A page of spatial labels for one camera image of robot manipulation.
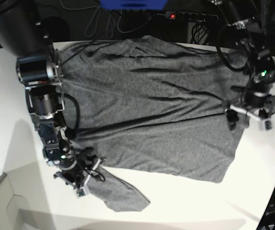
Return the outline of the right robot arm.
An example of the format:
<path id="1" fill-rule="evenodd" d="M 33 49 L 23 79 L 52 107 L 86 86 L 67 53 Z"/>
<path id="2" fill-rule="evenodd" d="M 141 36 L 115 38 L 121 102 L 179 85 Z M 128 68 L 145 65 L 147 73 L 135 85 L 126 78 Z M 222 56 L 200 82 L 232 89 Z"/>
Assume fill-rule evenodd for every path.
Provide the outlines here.
<path id="1" fill-rule="evenodd" d="M 80 124 L 77 100 L 62 91 L 59 51 L 42 25 L 32 0 L 0 0 L 0 45 L 16 56 L 16 73 L 24 86 L 27 109 L 43 143 L 43 156 L 59 168 L 78 193 L 91 178 L 104 182 L 101 159 L 90 148 L 76 152 L 72 142 Z"/>

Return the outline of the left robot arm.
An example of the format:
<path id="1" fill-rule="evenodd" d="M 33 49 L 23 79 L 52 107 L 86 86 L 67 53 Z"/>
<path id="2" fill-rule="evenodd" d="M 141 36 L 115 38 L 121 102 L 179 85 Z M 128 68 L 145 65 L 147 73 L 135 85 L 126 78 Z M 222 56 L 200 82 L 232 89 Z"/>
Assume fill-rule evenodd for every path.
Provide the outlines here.
<path id="1" fill-rule="evenodd" d="M 212 4 L 218 7 L 226 21 L 218 37 L 222 37 L 225 28 L 234 28 L 239 36 L 237 44 L 242 46 L 247 58 L 243 67 L 233 67 L 224 57 L 220 46 L 216 46 L 227 68 L 249 77 L 244 87 L 231 88 L 240 92 L 239 99 L 223 103 L 229 129 L 236 128 L 238 115 L 242 114 L 257 121 L 260 130 L 268 131 L 273 127 L 272 115 L 275 114 L 275 95 L 270 94 L 275 83 L 275 60 L 260 27 L 257 7 L 252 0 L 213 0 Z"/>

